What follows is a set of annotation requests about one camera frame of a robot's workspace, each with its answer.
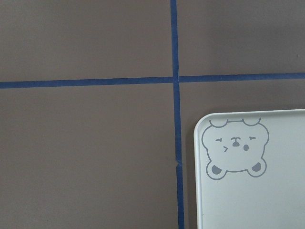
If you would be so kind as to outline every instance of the horizontal blue line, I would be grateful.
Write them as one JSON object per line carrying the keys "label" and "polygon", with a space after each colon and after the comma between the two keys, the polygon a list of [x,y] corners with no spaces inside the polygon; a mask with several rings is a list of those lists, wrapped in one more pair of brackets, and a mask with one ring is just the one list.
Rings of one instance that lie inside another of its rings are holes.
{"label": "horizontal blue line", "polygon": [[118,85],[118,84],[172,83],[172,82],[173,82],[172,77],[21,81],[21,82],[0,82],[0,89],[29,88],[29,87],[72,87],[72,86],[94,86],[94,85]]}
{"label": "horizontal blue line", "polygon": [[283,79],[305,79],[305,73],[180,76],[179,82],[191,83],[191,82],[283,80]]}

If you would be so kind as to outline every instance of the tray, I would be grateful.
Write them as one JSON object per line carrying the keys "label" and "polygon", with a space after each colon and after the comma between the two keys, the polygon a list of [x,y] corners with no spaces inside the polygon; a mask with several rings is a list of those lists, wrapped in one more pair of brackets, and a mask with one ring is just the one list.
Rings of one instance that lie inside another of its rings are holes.
{"label": "tray", "polygon": [[198,229],[305,228],[305,109],[209,114],[194,148]]}

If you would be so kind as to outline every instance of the bear drawing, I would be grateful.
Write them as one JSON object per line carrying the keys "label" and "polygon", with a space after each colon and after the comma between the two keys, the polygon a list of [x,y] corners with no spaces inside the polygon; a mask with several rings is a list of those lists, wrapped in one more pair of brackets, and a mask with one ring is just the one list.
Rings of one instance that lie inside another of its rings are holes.
{"label": "bear drawing", "polygon": [[263,155],[269,132],[260,121],[247,124],[244,119],[226,120],[224,125],[216,126],[210,120],[202,144],[210,160],[206,173],[211,179],[220,180],[227,172],[247,171],[252,177],[264,174],[267,164]]}

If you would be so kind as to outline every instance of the white tray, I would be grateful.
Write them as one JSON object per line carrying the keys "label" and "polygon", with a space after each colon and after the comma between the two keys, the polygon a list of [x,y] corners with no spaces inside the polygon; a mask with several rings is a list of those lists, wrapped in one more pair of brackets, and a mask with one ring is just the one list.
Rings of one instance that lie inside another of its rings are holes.
{"label": "white tray", "polygon": [[194,131],[198,229],[305,229],[305,110],[210,114]]}

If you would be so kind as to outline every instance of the bear nose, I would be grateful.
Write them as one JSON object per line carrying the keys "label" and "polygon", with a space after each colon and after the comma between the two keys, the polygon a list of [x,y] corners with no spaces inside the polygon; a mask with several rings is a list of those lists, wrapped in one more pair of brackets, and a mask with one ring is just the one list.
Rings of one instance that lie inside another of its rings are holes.
{"label": "bear nose", "polygon": [[240,137],[232,137],[231,140],[234,140],[232,146],[234,147],[238,147],[239,146],[239,142],[237,140],[240,140]]}

